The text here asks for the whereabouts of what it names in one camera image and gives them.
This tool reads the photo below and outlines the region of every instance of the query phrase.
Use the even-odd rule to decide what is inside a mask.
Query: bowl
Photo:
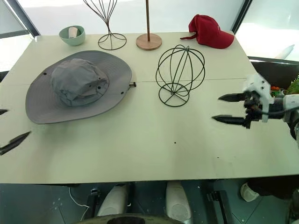
[[[77,37],[74,37],[74,38],[69,38],[69,28],[70,27],[76,27],[79,30],[80,35],[77,36]],[[59,32],[59,37],[66,44],[68,44],[70,46],[77,46],[77,45],[80,45],[84,42],[84,40],[85,40],[85,30],[82,26],[69,26],[69,27],[66,27],[66,28],[62,29]]]

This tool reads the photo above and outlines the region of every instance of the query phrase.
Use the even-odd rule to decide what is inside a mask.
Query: white table
[[[56,36],[32,42],[0,86],[0,106],[9,110],[0,116],[1,145],[32,131],[18,147],[0,156],[0,182],[122,182],[299,173],[299,150],[282,121],[253,122],[247,130],[211,119],[218,114],[244,116],[241,102],[217,100],[223,94],[240,92],[245,75],[254,72],[236,40],[225,50],[188,42],[205,55],[207,79],[191,92],[186,105],[171,108],[158,98],[155,69],[161,53],[180,43],[176,37],[188,34],[159,35],[164,43],[157,51],[141,51],[135,46],[138,34],[131,34],[126,35],[124,49],[110,52],[131,66],[137,81],[137,88],[130,89],[114,109],[52,125],[36,125],[27,118],[29,84],[56,60],[98,49],[99,36],[88,35],[86,43],[74,48]]]

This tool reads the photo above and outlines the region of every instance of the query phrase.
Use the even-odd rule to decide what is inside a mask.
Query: baseball cap
[[[181,40],[196,38],[199,44],[218,49],[227,48],[234,41],[234,35],[222,31],[216,20],[207,15],[194,16],[189,24],[189,32],[195,34],[182,37]]]

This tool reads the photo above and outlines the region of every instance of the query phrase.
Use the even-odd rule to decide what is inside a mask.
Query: gray bucket hat
[[[36,124],[92,117],[116,106],[129,89],[130,67],[111,54],[89,50],[46,68],[30,85],[26,113]]]

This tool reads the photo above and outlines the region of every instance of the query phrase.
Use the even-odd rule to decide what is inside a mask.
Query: wooden hat stand
[[[150,33],[150,16],[149,16],[149,0],[145,0],[146,3],[146,22],[147,22],[147,34],[142,34],[136,39],[136,44],[142,50],[155,50],[162,44],[162,39],[156,35]]]

